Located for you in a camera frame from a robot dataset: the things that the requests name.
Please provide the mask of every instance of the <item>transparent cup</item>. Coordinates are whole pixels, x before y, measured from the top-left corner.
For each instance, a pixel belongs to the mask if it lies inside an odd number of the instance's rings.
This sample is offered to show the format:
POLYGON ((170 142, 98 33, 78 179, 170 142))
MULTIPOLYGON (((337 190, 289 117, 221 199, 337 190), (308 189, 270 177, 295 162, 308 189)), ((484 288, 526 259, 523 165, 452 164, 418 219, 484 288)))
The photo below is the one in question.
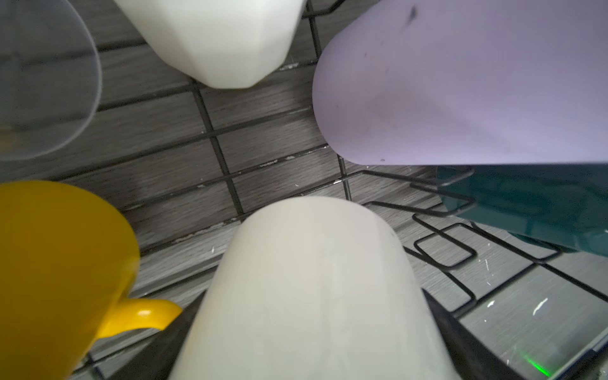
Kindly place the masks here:
POLYGON ((95 44, 67 0, 0 0, 0 161, 74 140, 101 88, 95 44))

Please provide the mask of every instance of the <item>yellow mug handle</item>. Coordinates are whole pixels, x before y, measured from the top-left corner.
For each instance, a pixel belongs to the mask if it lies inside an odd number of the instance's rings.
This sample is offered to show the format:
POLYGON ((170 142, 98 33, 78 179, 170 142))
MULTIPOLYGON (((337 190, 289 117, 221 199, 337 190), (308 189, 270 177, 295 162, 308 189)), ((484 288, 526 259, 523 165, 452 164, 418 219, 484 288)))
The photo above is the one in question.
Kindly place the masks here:
POLYGON ((122 299, 110 310, 95 338, 107 338, 137 328, 164 330, 181 312, 182 308, 167 300, 122 299))

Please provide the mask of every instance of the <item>white cup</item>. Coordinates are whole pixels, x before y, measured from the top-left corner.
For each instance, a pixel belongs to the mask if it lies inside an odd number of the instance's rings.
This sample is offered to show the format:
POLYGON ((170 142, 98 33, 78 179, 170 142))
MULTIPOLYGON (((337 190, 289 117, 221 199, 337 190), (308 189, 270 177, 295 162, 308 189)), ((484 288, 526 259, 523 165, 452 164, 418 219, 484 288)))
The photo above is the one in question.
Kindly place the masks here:
POLYGON ((352 202, 301 197, 239 228, 170 379, 458 376, 390 226, 352 202))

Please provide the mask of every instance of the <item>mug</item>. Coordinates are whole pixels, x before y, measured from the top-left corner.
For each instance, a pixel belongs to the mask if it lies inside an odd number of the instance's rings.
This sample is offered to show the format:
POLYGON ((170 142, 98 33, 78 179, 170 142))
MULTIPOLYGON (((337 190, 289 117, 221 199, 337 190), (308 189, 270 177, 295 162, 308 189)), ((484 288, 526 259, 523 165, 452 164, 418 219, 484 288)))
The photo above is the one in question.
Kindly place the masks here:
POLYGON ((31 159, 85 130, 101 98, 102 65, 68 0, 3 0, 0 20, 0 162, 31 159))
POLYGON ((92 193, 56 182, 0 184, 0 378, 68 377, 93 342, 165 328, 166 300, 128 299, 139 268, 131 226, 92 193))
POLYGON ((240 226, 169 378, 458 376, 390 226, 352 202, 302 197, 240 226))
MULTIPOLYGON (((527 243, 608 257, 608 165, 483 165, 444 187, 474 198, 458 216, 507 230, 527 243)), ((437 168, 437 178, 458 171, 437 168)), ((447 196, 448 210, 465 202, 447 196)))
POLYGON ((314 117, 359 165, 606 163, 606 18, 605 0, 379 1, 323 49, 314 117))

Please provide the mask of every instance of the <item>yellow mug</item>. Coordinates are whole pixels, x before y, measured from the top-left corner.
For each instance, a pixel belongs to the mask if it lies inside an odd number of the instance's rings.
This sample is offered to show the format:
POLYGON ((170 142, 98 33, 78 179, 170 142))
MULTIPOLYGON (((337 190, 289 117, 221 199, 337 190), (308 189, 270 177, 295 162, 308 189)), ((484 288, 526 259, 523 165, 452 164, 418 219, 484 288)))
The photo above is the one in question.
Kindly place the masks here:
POLYGON ((96 339, 164 329, 181 309, 128 299, 138 269, 131 226, 98 196, 0 184, 0 379, 64 379, 96 339))

